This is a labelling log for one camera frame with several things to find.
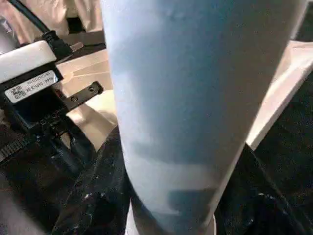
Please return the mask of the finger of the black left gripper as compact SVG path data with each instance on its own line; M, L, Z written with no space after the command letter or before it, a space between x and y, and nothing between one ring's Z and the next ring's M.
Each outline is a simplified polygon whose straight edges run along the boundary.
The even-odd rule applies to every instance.
M51 233L81 169L61 141L0 151L0 233Z

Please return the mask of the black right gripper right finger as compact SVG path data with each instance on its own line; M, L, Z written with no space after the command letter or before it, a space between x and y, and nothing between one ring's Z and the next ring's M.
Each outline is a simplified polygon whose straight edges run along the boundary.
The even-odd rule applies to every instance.
M292 206L245 145L215 211L219 235L311 235L313 224Z

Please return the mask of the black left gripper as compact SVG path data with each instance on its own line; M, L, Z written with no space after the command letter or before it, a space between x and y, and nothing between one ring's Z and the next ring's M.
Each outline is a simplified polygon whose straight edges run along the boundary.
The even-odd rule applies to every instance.
M10 121L26 133L39 135L57 125L67 113L103 92L103 87L95 81L66 97L55 87L62 80L56 67L39 67L2 82L0 107Z

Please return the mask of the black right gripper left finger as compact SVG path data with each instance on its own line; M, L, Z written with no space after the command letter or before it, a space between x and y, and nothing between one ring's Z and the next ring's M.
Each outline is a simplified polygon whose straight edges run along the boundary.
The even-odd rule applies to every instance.
M52 229L54 235L123 235L130 204L119 130L78 176Z

